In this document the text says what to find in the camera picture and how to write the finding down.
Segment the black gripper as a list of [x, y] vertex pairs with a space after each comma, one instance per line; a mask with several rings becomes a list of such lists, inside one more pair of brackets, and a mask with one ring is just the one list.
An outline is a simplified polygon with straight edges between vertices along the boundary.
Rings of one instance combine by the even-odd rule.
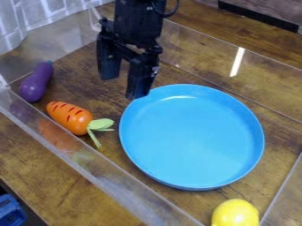
[[[122, 57], [132, 59], [127, 75], [126, 98], [148, 95], [159, 73], [163, 52], [156, 39], [162, 34], [166, 0], [116, 0], [114, 19], [102, 18], [96, 40], [98, 71], [102, 80], [119, 77]], [[138, 55], [128, 46], [143, 50]]]

